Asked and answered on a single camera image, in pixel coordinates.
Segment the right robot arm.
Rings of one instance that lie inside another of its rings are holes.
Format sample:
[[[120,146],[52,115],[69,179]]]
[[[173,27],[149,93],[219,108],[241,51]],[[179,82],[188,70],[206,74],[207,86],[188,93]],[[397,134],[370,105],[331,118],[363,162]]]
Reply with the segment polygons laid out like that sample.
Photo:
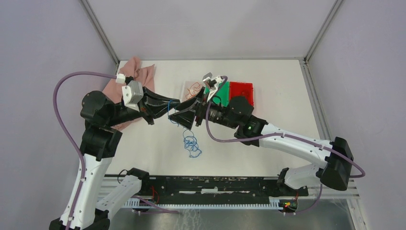
[[[247,146],[275,149],[309,162],[299,168],[284,168],[277,181],[277,191],[288,196],[308,185],[322,184],[330,189],[348,188],[353,155],[347,141],[336,137],[333,141],[312,139],[285,131],[252,114],[254,107],[244,96],[233,97],[227,106],[208,101],[208,94],[200,92],[180,103],[169,119],[191,129],[203,121],[235,129],[229,142]]]

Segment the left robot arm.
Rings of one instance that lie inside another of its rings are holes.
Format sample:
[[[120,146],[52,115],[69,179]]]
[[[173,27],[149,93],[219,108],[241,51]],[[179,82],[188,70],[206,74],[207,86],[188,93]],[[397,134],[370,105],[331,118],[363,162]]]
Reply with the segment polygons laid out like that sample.
[[[143,118],[149,124],[163,116],[179,100],[158,95],[142,87],[124,86],[125,96],[114,103],[101,91],[92,91],[82,99],[80,115],[85,131],[80,145],[79,170],[67,208],[60,218],[51,221],[52,230],[106,230],[118,210],[135,194],[147,195],[146,203],[159,201],[157,187],[149,181],[149,173],[132,168],[120,184],[102,200],[98,194],[107,168],[117,151],[122,133],[114,126]]]

